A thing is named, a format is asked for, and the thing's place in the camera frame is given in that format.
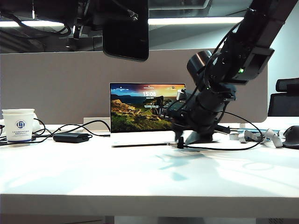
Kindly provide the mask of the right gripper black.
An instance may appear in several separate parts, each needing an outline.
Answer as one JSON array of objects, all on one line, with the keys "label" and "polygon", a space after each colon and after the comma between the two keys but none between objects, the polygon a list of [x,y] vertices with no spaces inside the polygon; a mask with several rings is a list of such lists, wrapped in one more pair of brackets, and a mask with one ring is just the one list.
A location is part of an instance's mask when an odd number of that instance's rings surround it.
[{"label": "right gripper black", "polygon": [[220,126],[223,113],[208,110],[200,105],[182,106],[182,102],[176,102],[163,107],[163,117],[171,121],[171,128],[175,133],[177,146],[184,145],[184,130],[193,132],[187,137],[186,144],[200,144],[213,142],[213,133],[230,133],[230,128]]}]

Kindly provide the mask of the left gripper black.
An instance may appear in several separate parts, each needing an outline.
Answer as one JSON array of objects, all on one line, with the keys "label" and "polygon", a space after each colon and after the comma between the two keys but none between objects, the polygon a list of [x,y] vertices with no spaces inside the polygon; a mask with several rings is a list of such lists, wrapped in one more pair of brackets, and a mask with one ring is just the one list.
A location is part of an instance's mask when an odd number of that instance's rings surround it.
[{"label": "left gripper black", "polygon": [[[102,37],[96,0],[78,0],[73,24],[73,38]],[[111,21],[138,21],[138,14],[118,0],[104,1],[104,18]]]}]

